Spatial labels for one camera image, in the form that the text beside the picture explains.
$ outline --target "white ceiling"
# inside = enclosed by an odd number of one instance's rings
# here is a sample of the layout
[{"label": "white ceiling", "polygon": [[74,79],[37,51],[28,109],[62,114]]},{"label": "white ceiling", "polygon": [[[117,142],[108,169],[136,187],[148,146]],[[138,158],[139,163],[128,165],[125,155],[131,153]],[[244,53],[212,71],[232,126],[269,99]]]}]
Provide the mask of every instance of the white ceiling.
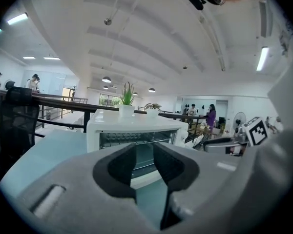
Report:
[{"label": "white ceiling", "polygon": [[[8,52],[17,58],[57,53],[95,89],[109,76],[118,87],[134,83],[139,94],[149,87],[182,94],[176,87],[186,87],[189,80],[252,74],[254,81],[271,81],[286,67],[278,31],[269,39],[260,37],[256,0],[206,4],[203,12],[188,0],[20,0],[17,5],[17,13],[27,12],[30,19],[0,36],[13,43]],[[270,47],[270,55],[257,74],[263,46]]]}]

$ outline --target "long hair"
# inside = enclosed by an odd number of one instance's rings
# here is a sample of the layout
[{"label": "long hair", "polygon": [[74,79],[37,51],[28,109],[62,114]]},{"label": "long hair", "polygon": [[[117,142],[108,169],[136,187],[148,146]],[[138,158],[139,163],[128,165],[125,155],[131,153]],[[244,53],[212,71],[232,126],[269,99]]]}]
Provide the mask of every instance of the long hair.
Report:
[{"label": "long hair", "polygon": [[216,111],[216,109],[215,109],[215,105],[214,104],[211,104],[211,105],[209,105],[210,107],[211,107],[211,111]]}]

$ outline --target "fan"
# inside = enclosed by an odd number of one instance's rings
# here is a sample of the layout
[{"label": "fan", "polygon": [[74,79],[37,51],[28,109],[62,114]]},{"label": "fan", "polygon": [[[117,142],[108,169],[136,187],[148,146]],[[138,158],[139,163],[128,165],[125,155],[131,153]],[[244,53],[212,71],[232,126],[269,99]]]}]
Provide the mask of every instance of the fan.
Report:
[{"label": "fan", "polygon": [[14,83],[15,81],[12,81],[12,80],[6,80],[5,83],[4,83],[4,88],[6,90],[9,90],[11,87],[14,87]]},{"label": "fan", "polygon": [[246,116],[244,113],[237,113],[233,120],[233,128],[235,133],[238,133],[239,127],[242,126],[246,122]]}]

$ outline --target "woman in purple dress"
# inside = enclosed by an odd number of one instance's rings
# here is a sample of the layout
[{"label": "woman in purple dress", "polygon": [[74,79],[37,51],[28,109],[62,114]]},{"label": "woman in purple dress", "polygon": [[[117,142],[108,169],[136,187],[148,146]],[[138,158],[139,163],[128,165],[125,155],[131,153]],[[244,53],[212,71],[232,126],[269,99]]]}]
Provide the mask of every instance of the woman in purple dress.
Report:
[{"label": "woman in purple dress", "polygon": [[215,105],[214,104],[209,105],[209,113],[207,113],[205,116],[204,115],[200,115],[200,116],[207,118],[206,123],[210,128],[212,128],[214,126],[214,120],[216,118]]}]

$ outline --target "black mesh chair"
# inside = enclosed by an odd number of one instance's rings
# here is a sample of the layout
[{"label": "black mesh chair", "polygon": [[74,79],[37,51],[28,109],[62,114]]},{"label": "black mesh chair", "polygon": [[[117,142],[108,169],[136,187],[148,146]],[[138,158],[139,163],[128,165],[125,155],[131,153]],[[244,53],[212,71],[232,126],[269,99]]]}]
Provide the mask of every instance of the black mesh chair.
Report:
[{"label": "black mesh chair", "polygon": [[0,102],[0,180],[35,144],[39,105],[32,90],[12,87]]}]

